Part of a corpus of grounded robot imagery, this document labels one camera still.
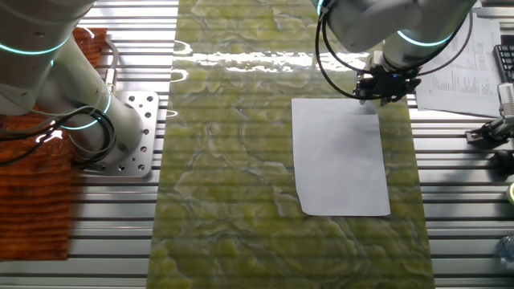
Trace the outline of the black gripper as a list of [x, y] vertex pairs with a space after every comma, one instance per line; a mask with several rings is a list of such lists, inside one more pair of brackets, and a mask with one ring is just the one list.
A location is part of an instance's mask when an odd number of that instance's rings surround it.
[[359, 79], [353, 90], [358, 99], [380, 99], [380, 106], [396, 103], [412, 93], [422, 81], [412, 75], [372, 74]]

